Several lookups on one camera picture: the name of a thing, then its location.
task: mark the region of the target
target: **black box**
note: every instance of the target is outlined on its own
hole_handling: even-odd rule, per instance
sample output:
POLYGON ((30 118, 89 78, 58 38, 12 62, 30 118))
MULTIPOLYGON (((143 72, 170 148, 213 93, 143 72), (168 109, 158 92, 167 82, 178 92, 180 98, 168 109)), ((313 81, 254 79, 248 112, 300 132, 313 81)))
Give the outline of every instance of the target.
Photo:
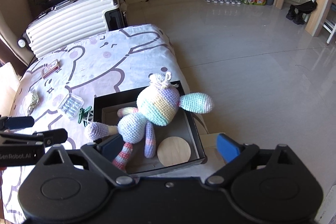
MULTIPOLYGON (((180 95, 184 95, 184 90, 180 81, 172 82, 172 84, 178 84, 177 89, 180 95)), ((94 122, 117 125, 120 120, 117 116, 117 111, 120 108, 127 106, 136 107, 137 97, 145 88, 146 87, 142 87, 96 97, 93 106, 94 122)), ((151 176, 206 162, 206 155, 202 147, 194 118, 190 112, 180 108, 170 124, 164 127, 154 125, 154 131, 156 149, 159 144, 168 137, 177 136, 186 140, 191 149, 189 161, 178 165, 164 167, 160 163, 157 153, 155 153, 153 158, 147 159, 143 154, 145 143, 145 139, 143 139, 141 142, 133 145, 133 152, 126 166, 128 174, 132 174, 134 177, 151 176)))

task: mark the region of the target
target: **clear plastic container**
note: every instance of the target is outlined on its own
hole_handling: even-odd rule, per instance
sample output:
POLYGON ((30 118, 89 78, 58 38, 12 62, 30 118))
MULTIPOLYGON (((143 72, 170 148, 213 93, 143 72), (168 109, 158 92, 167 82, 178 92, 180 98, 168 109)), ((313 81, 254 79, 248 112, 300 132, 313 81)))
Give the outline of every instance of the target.
POLYGON ((78 111, 84 105, 84 100, 72 93, 69 93, 61 104, 59 105, 57 111, 61 114, 67 116, 70 120, 78 115, 78 111))

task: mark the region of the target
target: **crocheted ear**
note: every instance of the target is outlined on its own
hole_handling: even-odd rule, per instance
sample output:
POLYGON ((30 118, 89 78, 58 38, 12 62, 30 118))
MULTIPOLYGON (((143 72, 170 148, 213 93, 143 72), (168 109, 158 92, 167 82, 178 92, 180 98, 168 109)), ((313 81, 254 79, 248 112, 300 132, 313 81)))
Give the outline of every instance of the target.
POLYGON ((128 159, 133 151, 133 145, 131 143, 125 143, 122 150, 112 161, 112 164, 115 167, 118 167, 121 170, 125 170, 128 159))
POLYGON ((182 95, 179 106, 184 110, 203 114, 210 112, 214 107, 214 103, 209 95, 196 92, 182 95))
POLYGON ((156 141, 153 124, 151 122, 146 123, 146 144, 145 144, 145 157, 153 158, 155 155, 156 141))

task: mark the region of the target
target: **screw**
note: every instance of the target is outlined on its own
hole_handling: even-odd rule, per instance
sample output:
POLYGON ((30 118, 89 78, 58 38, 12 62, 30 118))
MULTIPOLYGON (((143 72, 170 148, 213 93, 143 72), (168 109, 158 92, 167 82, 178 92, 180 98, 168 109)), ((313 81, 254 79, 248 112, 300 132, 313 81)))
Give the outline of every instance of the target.
POLYGON ((165 186, 166 186, 167 188, 171 188, 171 187, 174 187, 174 183, 172 183, 172 182, 167 182, 167 183, 165 184, 165 186))
POLYGON ((133 183, 133 179, 129 176, 120 176, 115 179, 115 182, 120 185, 129 185, 133 183))
POLYGON ((222 184, 224 182, 224 178, 221 176, 211 176, 207 179, 209 184, 217 185, 222 184))

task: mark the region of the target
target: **crocheted leg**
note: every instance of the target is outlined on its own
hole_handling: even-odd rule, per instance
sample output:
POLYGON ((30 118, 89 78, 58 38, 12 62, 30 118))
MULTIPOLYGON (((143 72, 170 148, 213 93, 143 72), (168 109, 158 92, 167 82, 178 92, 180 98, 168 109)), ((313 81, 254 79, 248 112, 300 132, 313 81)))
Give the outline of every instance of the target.
POLYGON ((124 117, 128 114, 135 113, 135 112, 138 112, 137 107, 124 107, 117 111, 117 115, 119 118, 121 118, 121 117, 124 117))
POLYGON ((125 143, 124 147, 122 148, 118 156, 116 156, 116 158, 113 160, 112 164, 121 170, 125 170, 127 161, 132 151, 133 151, 133 145, 131 143, 125 143))
POLYGON ((100 122, 89 123, 84 129, 85 136, 91 141, 117 133, 117 126, 108 126, 100 122))
POLYGON ((151 122, 146 123, 146 144, 145 144, 145 157, 153 158, 155 155, 156 142, 153 124, 151 122))

